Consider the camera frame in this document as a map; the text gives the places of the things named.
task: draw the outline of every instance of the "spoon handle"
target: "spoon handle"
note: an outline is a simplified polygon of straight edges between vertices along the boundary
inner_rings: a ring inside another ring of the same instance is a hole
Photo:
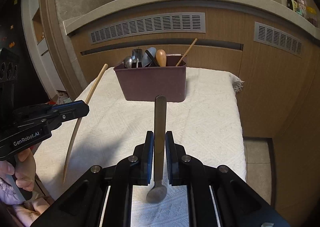
[[[153,180],[161,181],[163,178],[165,122],[167,114],[167,98],[159,95],[155,99],[155,143],[153,155]]]

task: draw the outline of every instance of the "stone countertop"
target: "stone countertop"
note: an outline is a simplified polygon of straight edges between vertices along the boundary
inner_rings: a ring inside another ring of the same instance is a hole
[[[165,1],[177,1],[177,0],[114,0],[110,3],[102,5],[97,9],[92,10],[91,12],[68,19],[63,21],[65,32],[69,34],[76,29],[90,23],[94,20],[97,20],[101,17],[110,15],[112,13],[128,9],[131,7],[137,7],[141,5],[152,4],[156,2],[165,2]],[[279,16],[308,32],[314,38],[320,40],[320,29],[314,27],[310,22],[304,19],[302,16],[296,14],[289,8],[273,1],[273,0],[211,0],[211,1],[220,1],[220,2],[231,2],[236,4],[242,4],[246,6],[251,6],[253,8],[266,11],[273,15]]]

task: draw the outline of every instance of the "screw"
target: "screw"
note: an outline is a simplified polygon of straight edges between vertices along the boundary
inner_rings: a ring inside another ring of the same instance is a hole
[[[128,157],[128,160],[130,162],[137,162],[138,161],[138,157],[135,155],[131,155],[130,157]]]
[[[90,168],[92,173],[98,173],[100,171],[100,166],[94,165]]]
[[[219,166],[219,171],[222,173],[227,173],[229,171],[229,168],[226,165]]]
[[[182,156],[181,159],[182,159],[183,162],[190,162],[191,157],[189,155],[185,154],[185,155]]]

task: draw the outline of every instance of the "wooden stick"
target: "wooden stick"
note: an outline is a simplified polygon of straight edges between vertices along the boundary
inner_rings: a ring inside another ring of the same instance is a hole
[[[195,43],[197,42],[197,38],[193,41],[193,43],[189,46],[188,50],[184,53],[184,55],[181,57],[181,59],[178,61],[176,67],[179,66],[179,64],[182,62],[183,58],[186,57],[186,55],[188,54],[188,52],[191,50],[191,48],[193,47],[193,45],[195,45]]]
[[[90,89],[90,91],[89,91],[89,94],[88,94],[87,98],[85,99],[85,103],[86,103],[87,105],[89,104],[89,101],[91,100],[91,97],[92,97],[95,89],[97,88],[98,83],[100,82],[100,80],[101,80],[104,72],[107,70],[107,68],[108,68],[108,64],[105,64],[105,65],[103,66],[102,70],[100,71],[98,77],[96,78],[95,82],[93,83],[93,85],[92,85],[92,87],[91,87],[91,89]],[[68,169],[68,164],[69,164],[69,161],[70,161],[71,151],[72,151],[73,143],[75,142],[75,139],[76,139],[76,135],[77,135],[77,133],[78,133],[78,129],[79,129],[81,120],[82,120],[82,118],[78,118],[78,119],[77,119],[75,128],[73,129],[73,133],[72,133],[72,136],[71,136],[71,140],[70,140],[69,147],[68,147],[68,151],[67,151],[67,155],[66,155],[66,161],[64,162],[64,168],[63,168],[63,183],[64,183],[65,180],[66,180],[67,169]]]

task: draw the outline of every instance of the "bottle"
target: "bottle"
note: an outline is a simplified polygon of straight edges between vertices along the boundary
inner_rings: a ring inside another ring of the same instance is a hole
[[[307,1],[306,0],[298,0],[298,9],[297,13],[302,15],[304,18],[307,18],[306,16],[306,7],[307,7]]]
[[[317,27],[317,12],[314,8],[307,6],[307,20]]]

